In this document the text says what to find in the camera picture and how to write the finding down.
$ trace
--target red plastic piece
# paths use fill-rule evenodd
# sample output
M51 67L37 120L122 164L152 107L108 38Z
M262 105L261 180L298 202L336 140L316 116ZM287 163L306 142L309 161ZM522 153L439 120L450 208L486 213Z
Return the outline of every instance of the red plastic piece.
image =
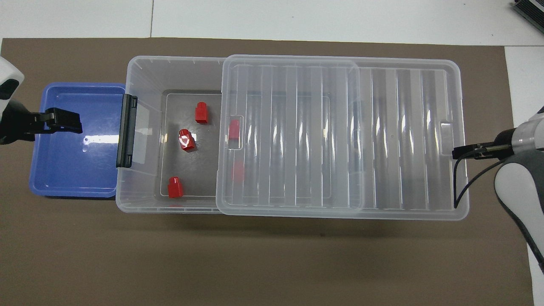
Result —
M186 128L180 130L180 146L183 150L188 151L196 148L195 140L191 133Z
M195 121L200 124L208 123L208 107L207 105L200 101L196 104L195 108Z
M180 179L177 176L172 176L170 178L170 183L168 184L168 197L179 198L182 196L183 187L181 186Z
M240 120L232 119L228 125L228 138L238 140L240 138Z

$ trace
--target blue tray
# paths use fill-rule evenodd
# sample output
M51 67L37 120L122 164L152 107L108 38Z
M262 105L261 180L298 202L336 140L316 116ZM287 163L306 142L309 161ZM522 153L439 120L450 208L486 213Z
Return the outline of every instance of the blue tray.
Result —
M122 95L116 83L51 83L40 112L58 107L79 114L82 134L36 135L30 190L54 197L109 198L115 195L115 160Z

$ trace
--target black handle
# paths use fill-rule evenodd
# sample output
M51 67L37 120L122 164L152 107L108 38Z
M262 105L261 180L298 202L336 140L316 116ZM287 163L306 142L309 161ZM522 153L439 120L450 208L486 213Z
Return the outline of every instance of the black handle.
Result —
M117 146L117 161L115 163L117 168L130 168L132 166L137 104L138 97L129 94L123 95L121 125L119 127L119 145Z

